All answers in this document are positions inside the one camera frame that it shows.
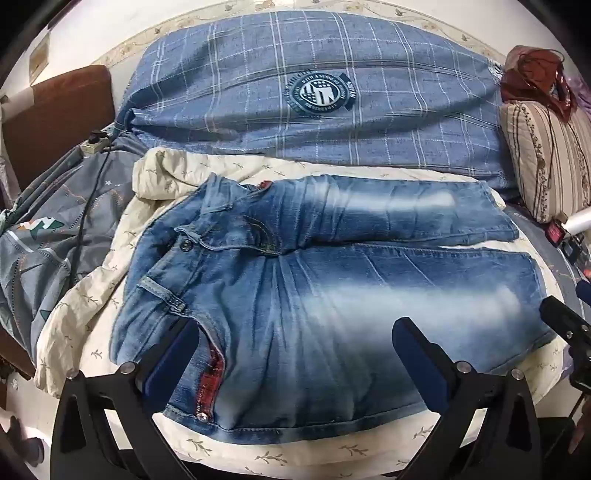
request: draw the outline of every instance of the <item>blue plaid fabric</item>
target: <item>blue plaid fabric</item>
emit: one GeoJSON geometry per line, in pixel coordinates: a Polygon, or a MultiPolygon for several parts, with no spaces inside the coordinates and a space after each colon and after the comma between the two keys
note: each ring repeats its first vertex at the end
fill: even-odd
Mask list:
{"type": "Polygon", "coordinates": [[[149,147],[460,173],[507,196],[516,184],[498,124],[499,72],[443,37],[382,19],[225,18],[148,47],[116,127],[149,147]],[[348,77],[352,108],[298,113],[286,89],[306,72],[348,77]]]}

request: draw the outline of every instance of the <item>red cloth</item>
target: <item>red cloth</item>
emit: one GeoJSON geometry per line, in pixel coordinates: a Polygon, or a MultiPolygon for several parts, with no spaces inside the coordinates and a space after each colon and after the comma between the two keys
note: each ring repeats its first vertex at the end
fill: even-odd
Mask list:
{"type": "Polygon", "coordinates": [[[504,102],[534,100],[550,108],[564,122],[569,121],[577,108],[559,56],[551,50],[524,45],[517,45],[507,55],[501,98],[504,102]]]}

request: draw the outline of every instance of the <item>jeans button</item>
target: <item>jeans button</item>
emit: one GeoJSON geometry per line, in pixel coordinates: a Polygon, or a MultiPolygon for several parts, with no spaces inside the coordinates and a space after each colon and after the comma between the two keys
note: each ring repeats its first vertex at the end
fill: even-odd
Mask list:
{"type": "Polygon", "coordinates": [[[190,252],[193,248],[193,242],[191,240],[183,240],[181,242],[181,250],[183,252],[190,252]]]}

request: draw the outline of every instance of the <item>beige pillow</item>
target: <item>beige pillow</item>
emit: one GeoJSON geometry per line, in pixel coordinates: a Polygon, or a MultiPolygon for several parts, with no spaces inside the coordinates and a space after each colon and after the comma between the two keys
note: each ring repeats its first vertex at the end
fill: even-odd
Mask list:
{"type": "Polygon", "coordinates": [[[501,106],[501,126],[511,150],[521,197],[541,223],[591,202],[591,121],[577,108],[565,124],[538,102],[501,106]]]}

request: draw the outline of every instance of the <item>black device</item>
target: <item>black device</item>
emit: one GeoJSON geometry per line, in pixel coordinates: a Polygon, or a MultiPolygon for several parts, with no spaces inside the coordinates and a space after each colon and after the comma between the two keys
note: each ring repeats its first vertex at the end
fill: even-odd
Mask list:
{"type": "MultiPolygon", "coordinates": [[[[572,385],[591,392],[589,324],[554,297],[544,299],[540,313],[570,345],[572,385]]],[[[249,478],[181,461],[152,421],[152,415],[164,409],[197,348],[199,332],[195,321],[180,318],[138,364],[126,362],[116,373],[101,377],[68,372],[54,425],[51,480],[79,478],[81,472],[87,480],[249,478]],[[117,411],[133,450],[117,447],[106,409],[117,411]]],[[[501,376],[478,373],[465,361],[454,363],[407,317],[394,323],[392,344],[427,408],[441,417],[407,467],[388,476],[399,480],[591,476],[589,439],[578,447],[578,455],[566,454],[574,427],[570,419],[545,419],[551,427],[543,428],[546,434],[540,435],[545,424],[536,419],[520,370],[501,376]],[[461,447],[479,408],[488,410],[478,438],[461,447]],[[563,476],[568,469],[569,476],[563,476]]]]}

